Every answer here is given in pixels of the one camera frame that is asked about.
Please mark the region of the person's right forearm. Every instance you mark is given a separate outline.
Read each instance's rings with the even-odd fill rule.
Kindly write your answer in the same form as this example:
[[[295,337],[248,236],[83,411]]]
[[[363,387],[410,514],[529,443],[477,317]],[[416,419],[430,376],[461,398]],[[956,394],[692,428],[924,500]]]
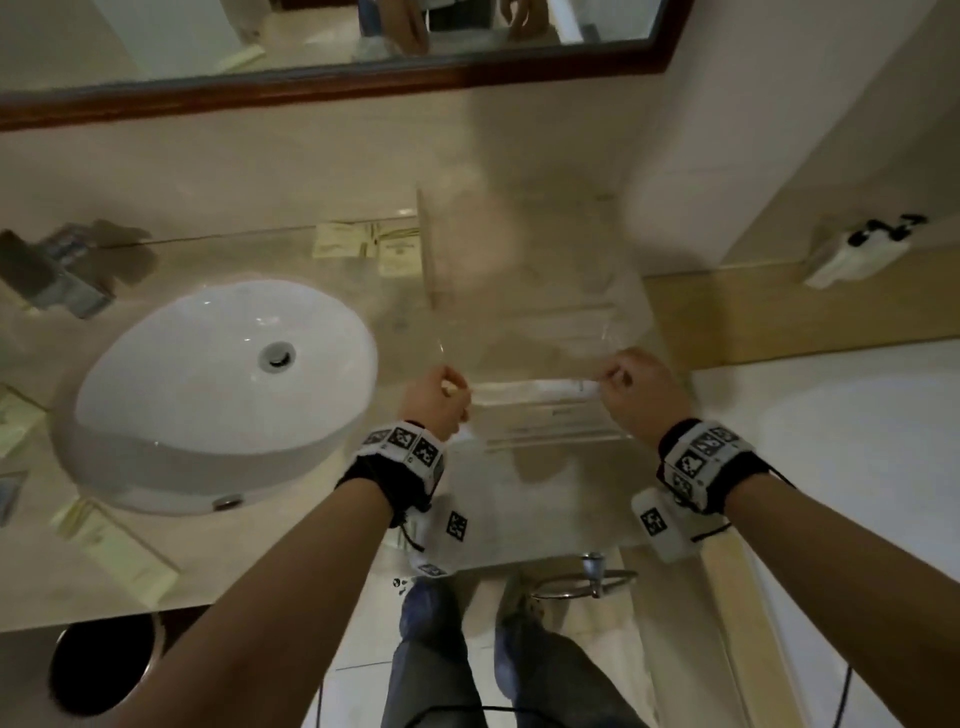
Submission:
[[[769,474],[726,517],[904,728],[960,728],[960,583]]]

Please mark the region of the white slim packet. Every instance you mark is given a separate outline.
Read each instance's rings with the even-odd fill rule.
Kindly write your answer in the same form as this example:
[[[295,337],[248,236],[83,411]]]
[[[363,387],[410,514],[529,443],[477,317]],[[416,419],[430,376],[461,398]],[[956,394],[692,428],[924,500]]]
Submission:
[[[471,397],[477,407],[519,407],[593,402],[601,394],[594,380],[552,378],[478,383]]]

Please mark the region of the person's left hand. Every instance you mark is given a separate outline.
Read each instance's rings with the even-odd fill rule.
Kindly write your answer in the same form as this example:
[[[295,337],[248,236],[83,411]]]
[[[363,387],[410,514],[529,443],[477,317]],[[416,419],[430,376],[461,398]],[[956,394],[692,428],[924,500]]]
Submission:
[[[429,431],[439,441],[446,443],[460,430],[462,423],[445,421],[439,386],[440,366],[427,370],[426,374],[408,385],[397,418]]]

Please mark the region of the white bathtub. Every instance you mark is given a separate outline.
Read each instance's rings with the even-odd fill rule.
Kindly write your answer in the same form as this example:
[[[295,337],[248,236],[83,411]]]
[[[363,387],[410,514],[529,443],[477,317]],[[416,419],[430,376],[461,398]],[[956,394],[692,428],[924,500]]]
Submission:
[[[960,582],[960,339],[701,370],[691,386],[799,490]]]

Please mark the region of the long cream amenity packet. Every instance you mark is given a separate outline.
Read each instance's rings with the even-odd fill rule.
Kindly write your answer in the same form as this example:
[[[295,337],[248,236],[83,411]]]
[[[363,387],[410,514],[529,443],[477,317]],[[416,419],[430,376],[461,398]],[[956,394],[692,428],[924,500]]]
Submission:
[[[145,607],[160,607],[180,579],[171,561],[92,499],[74,498],[54,513],[50,526]]]

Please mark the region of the person's right hand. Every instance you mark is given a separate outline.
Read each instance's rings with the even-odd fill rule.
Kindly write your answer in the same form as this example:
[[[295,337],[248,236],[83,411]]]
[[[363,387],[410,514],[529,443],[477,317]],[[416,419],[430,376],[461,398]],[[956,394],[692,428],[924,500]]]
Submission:
[[[642,349],[623,349],[611,358],[630,360],[633,397],[629,406],[605,406],[606,412],[635,440],[655,450],[668,431],[694,417],[690,397],[666,365]]]

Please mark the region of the wooden framed mirror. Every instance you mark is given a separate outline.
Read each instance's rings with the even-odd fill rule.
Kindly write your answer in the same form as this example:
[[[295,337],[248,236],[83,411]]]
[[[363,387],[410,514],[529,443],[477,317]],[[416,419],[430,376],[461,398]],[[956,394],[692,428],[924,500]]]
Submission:
[[[646,39],[0,93],[0,135],[164,116],[666,73],[696,0],[662,0]]]

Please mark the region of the black round trash bin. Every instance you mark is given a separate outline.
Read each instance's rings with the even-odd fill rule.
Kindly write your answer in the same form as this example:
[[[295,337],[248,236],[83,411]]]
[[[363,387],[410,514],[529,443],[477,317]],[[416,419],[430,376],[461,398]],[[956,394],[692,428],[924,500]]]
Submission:
[[[47,673],[56,708],[90,719],[124,702],[162,659],[166,630],[157,613],[77,622],[58,636]]]

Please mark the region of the clear plastic tray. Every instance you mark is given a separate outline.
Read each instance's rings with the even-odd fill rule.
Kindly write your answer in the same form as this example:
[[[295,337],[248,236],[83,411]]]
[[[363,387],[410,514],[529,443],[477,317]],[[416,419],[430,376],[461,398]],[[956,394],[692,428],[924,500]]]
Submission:
[[[438,345],[470,390],[478,383],[595,382],[623,349],[666,353],[638,250],[609,203],[424,186],[417,217]],[[628,438],[597,399],[472,404],[454,442],[493,451]]]

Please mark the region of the person's legs in jeans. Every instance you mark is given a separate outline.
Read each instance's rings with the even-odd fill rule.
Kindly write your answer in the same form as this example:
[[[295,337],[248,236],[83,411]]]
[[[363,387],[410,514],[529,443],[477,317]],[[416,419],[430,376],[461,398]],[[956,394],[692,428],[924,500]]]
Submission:
[[[404,597],[381,728],[489,728],[451,578],[419,578]],[[515,728],[649,728],[572,638],[549,629],[521,580],[506,586],[494,677]]]

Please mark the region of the white holder with black caps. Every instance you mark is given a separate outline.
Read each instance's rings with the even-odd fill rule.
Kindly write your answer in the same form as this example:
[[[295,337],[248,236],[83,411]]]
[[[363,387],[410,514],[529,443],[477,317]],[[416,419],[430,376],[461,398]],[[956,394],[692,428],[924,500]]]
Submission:
[[[824,290],[839,283],[864,281],[899,261],[911,250],[909,239],[930,223],[923,214],[901,214],[894,224],[869,219],[813,249],[805,263],[802,283]]]

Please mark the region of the white oval sink basin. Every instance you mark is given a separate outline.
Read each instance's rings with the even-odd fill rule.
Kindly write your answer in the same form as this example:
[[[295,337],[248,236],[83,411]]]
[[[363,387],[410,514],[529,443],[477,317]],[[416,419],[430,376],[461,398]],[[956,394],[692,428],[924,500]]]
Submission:
[[[282,373],[258,368],[274,342]],[[340,299],[289,280],[208,286],[123,332],[53,424],[78,491],[155,515],[203,515],[264,500],[336,453],[362,421],[378,348]]]

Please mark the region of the person's left forearm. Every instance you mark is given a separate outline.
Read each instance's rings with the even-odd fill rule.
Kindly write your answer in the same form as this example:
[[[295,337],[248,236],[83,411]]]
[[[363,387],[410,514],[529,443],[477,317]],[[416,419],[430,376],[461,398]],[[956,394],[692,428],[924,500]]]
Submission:
[[[280,539],[175,643],[115,728],[301,728],[394,511],[349,480]]]

